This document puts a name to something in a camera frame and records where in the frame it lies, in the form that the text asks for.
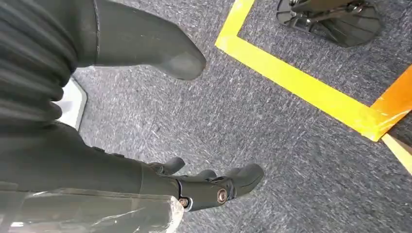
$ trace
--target clear plastic wrap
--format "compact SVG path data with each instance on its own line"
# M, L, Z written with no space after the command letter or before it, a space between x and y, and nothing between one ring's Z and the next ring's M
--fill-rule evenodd
M27 193L0 183L0 233L172 233L183 213L172 196L78 189Z

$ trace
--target yellow tape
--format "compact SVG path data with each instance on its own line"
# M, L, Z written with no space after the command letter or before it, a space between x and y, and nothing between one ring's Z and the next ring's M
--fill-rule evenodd
M385 112L369 108L237 36L253 3L254 0L235 1L216 41L216 46L362 135L378 141L393 123L388 121Z
M382 140L412 175L412 148L389 134L385 134Z

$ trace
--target metal bolt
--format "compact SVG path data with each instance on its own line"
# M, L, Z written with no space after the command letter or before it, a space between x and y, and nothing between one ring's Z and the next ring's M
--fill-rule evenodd
M289 6L295 6L297 4L297 0L289 0Z
M227 201L227 191L222 188L218 191L218 203L223 205Z
M179 203L183 205L184 208L189 206L189 200L187 198L180 198Z

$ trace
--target gray carpet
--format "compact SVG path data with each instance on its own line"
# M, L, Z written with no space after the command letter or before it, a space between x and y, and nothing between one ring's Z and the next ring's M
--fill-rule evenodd
M177 23L208 60L201 78L148 67L86 68L85 141L145 162L180 156L181 174L254 162L251 195L186 214L179 233L411 233L412 177L373 143L224 54L214 42L233 0L124 0ZM412 63L412 1L378 0L381 36L343 49L277 25L276 0L256 0L240 37L365 104ZM391 131L412 144L412 116Z

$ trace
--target screw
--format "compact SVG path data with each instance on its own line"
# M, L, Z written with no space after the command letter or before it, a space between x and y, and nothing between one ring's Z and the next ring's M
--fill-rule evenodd
M297 4L297 0L289 0L289 6L295 6Z
M183 205L184 208L189 206L189 200L187 198L180 198L179 203Z
M227 201L227 191L222 188L218 191L218 203L223 205Z

